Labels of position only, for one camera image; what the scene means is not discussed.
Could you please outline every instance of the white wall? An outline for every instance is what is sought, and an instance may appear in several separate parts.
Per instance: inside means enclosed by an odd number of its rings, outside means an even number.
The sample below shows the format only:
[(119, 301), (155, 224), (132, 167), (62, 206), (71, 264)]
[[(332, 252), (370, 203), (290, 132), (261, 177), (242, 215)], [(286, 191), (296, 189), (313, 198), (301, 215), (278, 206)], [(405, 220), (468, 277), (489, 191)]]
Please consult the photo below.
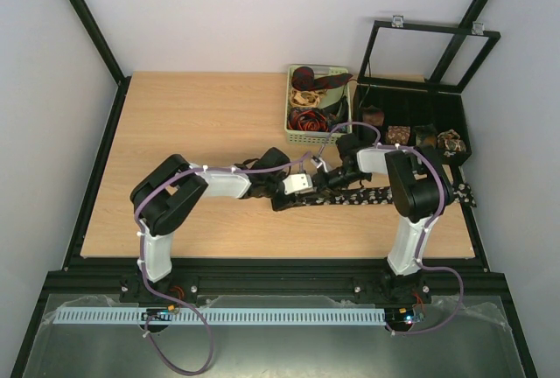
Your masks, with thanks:
[(67, 0), (2, 0), (0, 376), (60, 269), (115, 91)]
[(291, 63), (304, 62), (355, 71), (375, 17), (402, 13), (408, 20), (456, 24), (471, 2), (87, 1), (125, 72), (282, 72)]
[(493, 270), (506, 273), (540, 376), (556, 377), (560, 323), (560, 8), (491, 0), (502, 39), (464, 93), (473, 141), (465, 167)]

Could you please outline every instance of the black metal frame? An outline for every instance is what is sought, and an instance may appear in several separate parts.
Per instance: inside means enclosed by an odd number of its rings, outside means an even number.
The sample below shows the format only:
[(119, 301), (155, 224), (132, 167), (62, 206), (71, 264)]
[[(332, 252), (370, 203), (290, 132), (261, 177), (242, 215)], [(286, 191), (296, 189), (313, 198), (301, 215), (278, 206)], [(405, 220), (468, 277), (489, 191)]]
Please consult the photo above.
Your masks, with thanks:
[[(477, 3), (483, 4), (486, 1), (478, 0)], [(130, 77), (123, 75), (85, 1), (70, 0), (70, 2), (119, 88), (87, 184), (86, 194), (66, 253), (63, 270), (50, 272), (46, 277), (16, 365), (12, 371), (12, 377), (22, 376), (25, 371), (25, 364), (32, 349), (35, 334), (39, 329), (49, 295), (116, 294), (121, 289), (123, 276), (134, 274), (137, 271), (136, 260), (131, 258), (83, 259), (80, 256), (81, 246), (88, 229), (110, 147), (116, 133), (116, 126), (130, 84)], [(458, 167), (452, 167), (451, 173), (455, 180), (463, 179)], [(463, 214), (471, 237), (475, 258), (427, 259), (424, 260), (424, 263), (429, 266), (447, 265), (456, 269), (465, 282), (466, 295), (496, 295), (501, 298), (507, 320), (514, 331), (515, 344), (525, 373), (529, 377), (536, 376), (535, 366), (531, 360), (506, 279), (500, 273), (489, 271), (472, 209), (463, 206)], [(320, 294), (332, 298), (367, 302), (372, 298), (368, 289), (372, 288), (371, 284), (382, 274), (384, 267), (384, 261), (381, 259), (174, 259), (173, 277), (178, 280), (196, 281), (199, 290), (198, 295), (205, 296), (223, 294)], [(426, 274), (425, 280), (434, 295), (454, 294), (458, 289), (455, 278), (445, 273), (429, 272)], [(364, 289), (364, 292), (359, 295), (354, 293), (357, 283)]]
[[(458, 28), (469, 29), (473, 22), (477, 20), (487, 2), (488, 0), (472, 0), (469, 8), (463, 16), (463, 19), (461, 19), (461, 22), (459, 23)], [(466, 37), (462, 35), (453, 36), (449, 45), (445, 49), (444, 54), (437, 63), (434, 72), (431, 74), (430, 83), (439, 83), (444, 78), (445, 72), (447, 72), (447, 69), (451, 65), (453, 59), (455, 59), (455, 56), (459, 52), (459, 49), (463, 45), (465, 39)]]
[[(368, 68), (369, 61), (371, 59), (371, 53), (374, 49), (375, 40), (377, 39), (377, 34), (381, 28), (388, 30), (398, 30), (398, 31), (418, 31), (418, 32), (436, 32), (442, 34), (453, 34), (454, 38), (466, 37), (485, 37), (486, 43), (480, 49), (479, 54), (476, 56), (472, 64), (466, 70), (463, 78), (459, 81), (457, 85), (446, 85), (439, 82), (432, 82), (426, 80), (425, 82), (416, 82), (412, 80), (397, 80), (390, 78), (379, 78), (379, 77), (367, 77), (366, 69)], [(406, 89), (425, 89), (433, 92), (446, 92), (452, 94), (460, 94), (465, 89), (466, 85), (473, 78), (477, 70), (488, 57), (488, 54), (492, 51), (501, 35), (497, 31), (484, 31), (482, 34), (475, 34), (472, 30), (467, 30), (465, 28), (451, 28), (448, 26), (439, 25), (427, 25), (427, 24), (403, 24), (400, 27), (392, 25), (388, 21), (375, 21), (374, 26), (371, 30), (369, 36), (369, 41), (367, 42), (366, 52), (364, 54), (364, 60), (361, 62), (360, 74), (358, 75), (358, 83), (361, 85), (375, 85), (378, 87), (390, 87), (390, 88), (406, 88)]]

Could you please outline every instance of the clear plastic panel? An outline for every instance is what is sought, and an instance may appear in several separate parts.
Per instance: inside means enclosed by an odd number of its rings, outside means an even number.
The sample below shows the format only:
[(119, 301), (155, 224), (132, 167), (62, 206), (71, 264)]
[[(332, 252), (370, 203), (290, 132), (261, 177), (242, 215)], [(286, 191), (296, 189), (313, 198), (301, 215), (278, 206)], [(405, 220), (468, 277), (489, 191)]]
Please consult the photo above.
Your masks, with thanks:
[(371, 52), (371, 73), (406, 81), (430, 78), (452, 38), (440, 32), (380, 28)]
[[(66, 306), (120, 305), (105, 296), (50, 299), (45, 311), (50, 314), (38, 331), (26, 378), (176, 376), (142, 338), (139, 326), (54, 325), (52, 312), (65, 302)], [(221, 308), (364, 306), (327, 297), (219, 297), (207, 302)], [(456, 302), (456, 297), (434, 297), (426, 306), (427, 320), (414, 327), (435, 325)], [(216, 355), (203, 376), (523, 377), (500, 299), (466, 297), (464, 303), (448, 326), (414, 337), (391, 337), (382, 326), (215, 326)], [(207, 356), (202, 326), (169, 326), (155, 338), (182, 368), (199, 368)]]

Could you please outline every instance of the open box lid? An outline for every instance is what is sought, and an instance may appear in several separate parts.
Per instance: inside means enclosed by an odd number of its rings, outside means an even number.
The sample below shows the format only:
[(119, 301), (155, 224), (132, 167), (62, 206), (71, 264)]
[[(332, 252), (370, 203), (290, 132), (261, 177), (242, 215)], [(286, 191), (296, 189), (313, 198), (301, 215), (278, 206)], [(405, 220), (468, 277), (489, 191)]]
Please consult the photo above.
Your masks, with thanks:
[[(375, 41), (380, 37), (380, 31), (383, 32), (384, 30), (393, 30), (397, 32), (402, 32), (403, 34), (405, 32), (424, 32), (424, 33), (430, 32), (433, 33), (433, 36), (440, 37), (438, 38), (439, 40), (447, 40), (447, 38), (451, 39), (453, 36), (464, 36), (466, 38), (475, 37), (478, 39), (486, 38), (486, 42), (484, 42), (484, 44), (481, 46), (478, 54), (476, 54), (470, 66), (465, 70), (465, 74), (463, 74), (463, 76), (456, 84), (430, 82), (428, 79), (425, 78), (424, 81), (391, 79), (390, 75), (388, 77), (372, 76), (370, 70), (372, 51), (374, 49)], [(500, 37), (501, 35), (497, 31), (485, 31), (484, 25), (480, 23), (474, 23), (472, 25), (472, 29), (468, 30), (464, 28), (451, 28), (451, 27), (439, 26), (439, 25), (409, 24), (409, 23), (405, 23), (403, 17), (401, 16), (394, 16), (392, 21), (376, 20), (374, 21), (374, 27), (371, 31), (369, 41), (367, 42), (366, 53), (364, 55), (364, 60), (361, 64), (360, 74), (358, 75), (358, 83), (361, 85), (371, 85), (371, 86), (378, 86), (378, 87), (426, 89), (434, 92), (460, 94), (463, 91), (463, 89), (465, 89), (466, 85), (474, 76), (476, 71), (479, 69), (480, 65), (482, 65), (482, 62), (492, 51), (492, 49), (494, 48), (494, 46), (496, 45)], [(434, 42), (434, 46), (438, 47), (437, 41), (433, 41), (433, 42)]]

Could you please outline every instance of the cable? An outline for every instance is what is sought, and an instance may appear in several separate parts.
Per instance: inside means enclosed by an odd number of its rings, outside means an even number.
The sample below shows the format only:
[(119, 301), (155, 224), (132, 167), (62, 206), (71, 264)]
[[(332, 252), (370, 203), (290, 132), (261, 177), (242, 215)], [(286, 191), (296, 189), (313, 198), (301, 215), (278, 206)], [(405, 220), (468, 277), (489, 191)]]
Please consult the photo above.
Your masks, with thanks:
[[(239, 173), (251, 173), (251, 174), (276, 172), (276, 171), (284, 170), (285, 168), (291, 168), (293, 165), (302, 164), (306, 159), (310, 158), (311, 156), (312, 156), (311, 152), (306, 152), (300, 159), (298, 159), (296, 161), (291, 161), (287, 164), (279, 165), (279, 166), (276, 166), (276, 167), (263, 168), (261, 170), (239, 170), (239, 169), (236, 169), (235, 171), (239, 172)], [(208, 168), (208, 170), (209, 171), (231, 172), (232, 168), (231, 167), (229, 167), (229, 168), (213, 167), (213, 168)], [(214, 335), (212, 334), (212, 330), (210, 328), (210, 325), (207, 323), (204, 316), (200, 313), (199, 310), (196, 309), (196, 307), (194, 305), (188, 304), (185, 301), (182, 301), (182, 300), (177, 299), (175, 297), (171, 297), (169, 295), (165, 295), (164, 293), (158, 292), (157, 290), (153, 289), (150, 286), (150, 282), (148, 280), (148, 271), (146, 269), (146, 262), (145, 262), (146, 254), (145, 254), (145, 245), (144, 244), (145, 244), (146, 228), (144, 227), (144, 224), (140, 221), (140, 214), (142, 213), (142, 211), (144, 210), (146, 205), (148, 205), (148, 203), (150, 203), (150, 201), (154, 197), (156, 197), (158, 194), (160, 194), (167, 186), (171, 186), (172, 184), (176, 183), (178, 180), (182, 179), (183, 177), (191, 175), (195, 172), (203, 172), (203, 171), (204, 171), (203, 167), (192, 168), (190, 170), (183, 171), (183, 172), (177, 174), (176, 176), (174, 176), (172, 178), (169, 178), (167, 181), (165, 181), (164, 183), (162, 183), (161, 185), (156, 187), (153, 192), (148, 194), (148, 196), (144, 200), (142, 200), (142, 202), (138, 205), (138, 208), (134, 212), (134, 221), (138, 225), (138, 227), (140, 228), (140, 263), (139, 264), (140, 264), (140, 271), (142, 272), (142, 280), (143, 280), (144, 286), (146, 287), (146, 289), (151, 294), (155, 295), (156, 297), (167, 299), (167, 300), (172, 301), (172, 302), (174, 302), (178, 305), (182, 305), (185, 308), (188, 308), (189, 310), (194, 312), (194, 314), (196, 314), (196, 316), (200, 319), (200, 321), (202, 321), (202, 324), (204, 324), (204, 326), (206, 328), (206, 332), (208, 334), (208, 338), (210, 339), (210, 349), (208, 350), (208, 357), (206, 358), (206, 362), (204, 363), (204, 365), (196, 371), (187, 371), (185, 369), (182, 369), (182, 368), (174, 365), (169, 359), (167, 359), (167, 357), (165, 357), (165, 355), (159, 349), (158, 344), (153, 339), (150, 331), (148, 330), (148, 325), (149, 325), (150, 321), (153, 319), (153, 316), (148, 318), (148, 320), (144, 324), (144, 330), (146, 331), (146, 333), (144, 334), (144, 337), (146, 337), (148, 339), (148, 341), (156, 349), (157, 355), (159, 356), (161, 361), (169, 369), (171, 369), (173, 372), (175, 372), (179, 375), (183, 375), (183, 376), (200, 375), (200, 374), (202, 374), (202, 373), (204, 373), (208, 370), (208, 367), (210, 366), (210, 362), (212, 361), (212, 358), (214, 357)]]
[(185, 299), (185, 291), (180, 286), (178, 285), (172, 286), (171, 288), (169, 288), (169, 290), (172, 292), (177, 292), (179, 299)]
[(342, 86), (342, 94), (340, 94), (339, 101), (340, 101), (342, 98), (344, 98), (344, 95), (346, 94), (347, 85), (348, 85), (350, 82), (352, 82), (352, 81), (358, 83), (358, 80), (357, 80), (357, 79), (352, 78), (351, 80), (348, 81), (348, 83), (347, 83), (346, 85), (343, 85), (343, 86)]
[[(367, 71), (369, 73), (369, 77), (371, 78), (371, 61), (370, 60), (367, 61)], [(364, 95), (364, 98), (368, 96), (370, 88), (371, 88), (371, 85), (367, 85), (367, 91), (366, 91), (366, 94)]]
[(416, 308), (417, 306), (420, 305), (420, 308), (422, 308), (422, 314), (425, 315), (425, 314), (426, 314), (426, 309), (425, 309), (425, 307), (424, 307), (424, 301), (420, 298), (420, 295), (418, 295), (418, 294), (416, 293), (416, 291), (414, 291), (414, 292), (412, 293), (412, 295), (413, 295), (414, 297), (416, 297), (416, 303), (412, 306), (412, 308)]
[(339, 124), (336, 124), (332, 128), (332, 130), (329, 131), (329, 134), (326, 136), (325, 141), (321, 145), (321, 148), (318, 150), (317, 158), (321, 158), (321, 155), (323, 154), (323, 151), (325, 150), (326, 144), (328, 144), (329, 139), (331, 138), (333, 133), (335, 133), (337, 130), (342, 129), (343, 127), (350, 126), (350, 125), (352, 125), (352, 126), (364, 126), (364, 127), (367, 127), (369, 129), (373, 130), (375, 133), (377, 133), (377, 137), (375, 138), (375, 141), (374, 141), (374, 146), (376, 146), (382, 138), (382, 133), (379, 131), (379, 129), (372, 126), (371, 124), (367, 124), (366, 122), (341, 122)]
[[(396, 148), (395, 146), (391, 146), (391, 145), (378, 145), (377, 147), (379, 149), (395, 149)], [(424, 229), (422, 230), (422, 233), (420, 234), (420, 239), (418, 240), (418, 245), (416, 245), (416, 249), (414, 251), (414, 258), (415, 258), (416, 264), (418, 265), (418, 267), (420, 269), (426, 270), (426, 271), (447, 271), (449, 273), (452, 273), (458, 280), (458, 301), (457, 301), (457, 305), (455, 306), (455, 309), (453, 310), (451, 315), (449, 317), (447, 317), (444, 321), (442, 321), (440, 324), (434, 325), (433, 327), (426, 328), (426, 329), (423, 329), (423, 330), (414, 331), (414, 332), (412, 332), (412, 331), (396, 332), (395, 330), (393, 330), (391, 328), (391, 326), (389, 324), (387, 324), (387, 329), (391, 332), (392, 335), (413, 336), (413, 335), (418, 335), (418, 334), (435, 332), (436, 330), (439, 330), (440, 328), (445, 326), (447, 323), (449, 323), (452, 319), (454, 319), (455, 316), (457, 315), (457, 313), (459, 312), (459, 310), (461, 309), (461, 306), (463, 304), (463, 296), (465, 295), (465, 284), (463, 283), (463, 278), (461, 277), (461, 275), (455, 269), (452, 269), (451, 267), (445, 267), (445, 266), (442, 266), (442, 267), (428, 267), (428, 266), (424, 266), (422, 264), (422, 262), (420, 261), (419, 256), (420, 256), (420, 251), (422, 250), (422, 246), (424, 244), (424, 240), (426, 239), (426, 229), (444, 211), (444, 207), (445, 207), (444, 185), (442, 184), (441, 179), (439, 179), (439, 176), (438, 176), (438, 173), (436, 172), (436, 169), (433, 167), (433, 165), (430, 163), (430, 161), (428, 161), (428, 159), (426, 159), (426, 157), (424, 155), (422, 155), (418, 150), (416, 150), (416, 149), (414, 149), (410, 146), (399, 146), (398, 149), (408, 151), (408, 152), (414, 154), (418, 159), (420, 159), (422, 161), (422, 163), (426, 166), (426, 168), (428, 168), (428, 171), (430, 171), (431, 176), (434, 178), (434, 180), (436, 182), (436, 185), (437, 185), (437, 191), (439, 192), (439, 204), (437, 205), (437, 210), (426, 222), (426, 225), (425, 225)]]

